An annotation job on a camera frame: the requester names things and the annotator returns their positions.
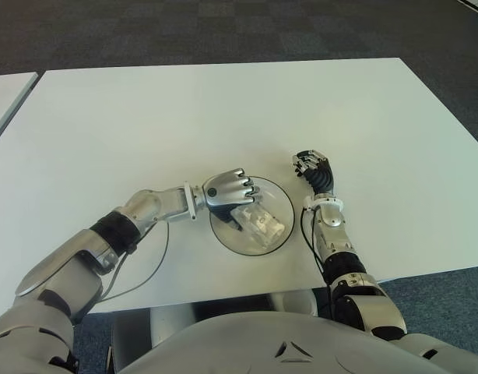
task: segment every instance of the gray carpet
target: gray carpet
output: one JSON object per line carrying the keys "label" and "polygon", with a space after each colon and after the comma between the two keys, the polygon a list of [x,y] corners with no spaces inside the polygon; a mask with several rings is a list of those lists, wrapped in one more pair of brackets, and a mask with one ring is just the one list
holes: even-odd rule
{"label": "gray carpet", "polygon": [[[0,0],[0,74],[375,57],[400,57],[478,141],[478,14],[456,0]],[[478,353],[478,268],[385,288],[410,331]],[[111,318],[76,328],[82,374],[104,372]]]}

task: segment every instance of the black wire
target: black wire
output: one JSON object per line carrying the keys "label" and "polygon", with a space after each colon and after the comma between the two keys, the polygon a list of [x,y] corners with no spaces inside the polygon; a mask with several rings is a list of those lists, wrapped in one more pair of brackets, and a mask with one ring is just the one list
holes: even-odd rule
{"label": "black wire", "polygon": [[127,257],[128,257],[128,252],[125,252],[123,257],[120,259],[120,263],[118,264],[118,267],[113,273],[113,277],[111,278],[111,281],[109,282],[109,285],[107,286],[106,291],[104,291],[104,293],[100,296],[100,300],[104,300],[104,298],[111,292],[111,289],[114,286],[114,282],[116,281],[116,278],[118,278],[118,273],[120,272],[121,267],[123,266],[123,263],[125,262]]}
{"label": "black wire", "polygon": [[304,214],[307,211],[305,208],[303,208],[303,210],[301,211],[301,218],[300,218],[301,234],[303,234],[303,238],[304,238],[305,242],[307,243],[308,248],[311,250],[312,254],[314,255],[315,263],[317,264],[318,271],[320,272],[320,275],[322,276],[322,279],[324,280],[325,285],[326,285],[328,301],[320,309],[323,309],[323,308],[328,306],[329,307],[330,318],[334,319],[334,317],[332,315],[331,288],[327,284],[327,281],[325,280],[325,277],[324,277],[324,272],[322,271],[322,260],[321,260],[320,256],[317,254],[317,252],[315,251],[315,234],[314,234],[314,232],[315,232],[315,230],[314,230],[315,229],[315,214],[317,213],[318,209],[320,209],[320,206],[317,206],[317,208],[315,208],[314,216],[311,219],[311,243],[308,241],[308,237],[307,237],[306,233],[304,232],[303,218],[304,218]]}
{"label": "black wire", "polygon": [[[112,300],[113,298],[117,298],[119,296],[122,296],[122,295],[126,295],[128,294],[129,292],[132,292],[134,290],[136,290],[137,288],[139,287],[142,287],[144,284],[146,284],[147,282],[149,282],[149,280],[154,277],[154,274],[156,274],[156,272],[160,269],[161,267],[161,264],[163,263],[163,260],[165,258],[165,256],[167,255],[167,250],[168,250],[168,243],[170,242],[170,225],[168,224],[167,222],[167,242],[164,246],[164,252],[163,252],[163,257],[161,257],[161,261],[158,263],[158,265],[156,266],[156,269],[153,270],[153,272],[145,279],[143,280],[141,283],[137,284],[136,286],[132,287],[132,288],[129,288],[128,290],[126,291],[123,291],[123,292],[120,292],[119,294],[116,294],[116,295],[113,295],[113,296],[110,296],[109,298],[102,298],[101,300],[99,300],[97,302],[97,304],[101,303],[101,302],[106,302],[107,300]],[[123,262],[124,260],[126,259],[126,254],[125,256],[121,259],[120,261],[120,264],[118,265],[118,268],[116,269],[116,271],[114,272],[113,274],[113,278],[111,279],[111,282],[110,282],[110,285],[107,287],[107,292],[111,290],[111,288],[113,287],[113,284],[114,282],[116,281],[116,277],[118,276],[118,273],[119,273],[119,269],[121,269],[121,265],[123,265]]]}

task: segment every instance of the robotic arm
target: robotic arm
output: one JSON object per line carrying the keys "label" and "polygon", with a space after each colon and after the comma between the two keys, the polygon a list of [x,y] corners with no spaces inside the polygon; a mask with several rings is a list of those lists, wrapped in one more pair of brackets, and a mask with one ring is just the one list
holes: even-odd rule
{"label": "robotic arm", "polygon": [[76,372],[72,324],[99,300],[99,276],[113,270],[119,256],[134,252],[158,221],[194,220],[204,206],[228,220],[233,208],[257,196],[251,179],[236,169],[211,177],[201,188],[185,183],[162,192],[139,191],[81,230],[23,278],[13,307],[0,317],[0,373]]}
{"label": "robotic arm", "polygon": [[314,190],[304,209],[314,214],[315,248],[329,290],[331,314],[337,322],[387,340],[451,373],[478,373],[478,356],[421,334],[407,334],[402,313],[367,273],[345,231],[343,201],[334,195],[327,157],[315,150],[293,156],[299,177]]}

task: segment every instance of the transparent bowl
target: transparent bowl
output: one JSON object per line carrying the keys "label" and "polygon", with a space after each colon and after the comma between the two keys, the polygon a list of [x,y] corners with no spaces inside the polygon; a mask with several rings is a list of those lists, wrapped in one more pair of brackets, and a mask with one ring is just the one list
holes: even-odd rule
{"label": "transparent bowl", "polygon": [[238,230],[231,224],[226,224],[212,213],[209,221],[213,233],[218,240],[233,252],[246,256],[261,256],[271,253],[281,247],[290,237],[294,226],[294,209],[289,196],[274,182],[260,177],[251,178],[260,188],[263,195],[262,207],[284,225],[284,230],[268,245],[255,240],[248,230]]}

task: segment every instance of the white tabletop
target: white tabletop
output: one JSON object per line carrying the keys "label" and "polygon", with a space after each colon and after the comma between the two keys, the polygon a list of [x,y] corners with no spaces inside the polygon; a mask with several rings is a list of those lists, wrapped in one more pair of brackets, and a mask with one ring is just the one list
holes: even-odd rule
{"label": "white tabletop", "polygon": [[35,72],[0,76],[0,131],[37,77]]}
{"label": "white tabletop", "polygon": [[[310,190],[291,155],[329,157],[349,235],[378,279],[478,266],[478,143],[397,58],[47,72],[0,139],[0,313],[35,263],[135,191],[243,167]],[[164,225],[113,292],[159,261]],[[156,276],[95,311],[320,286],[298,223],[260,257],[170,226]]]}

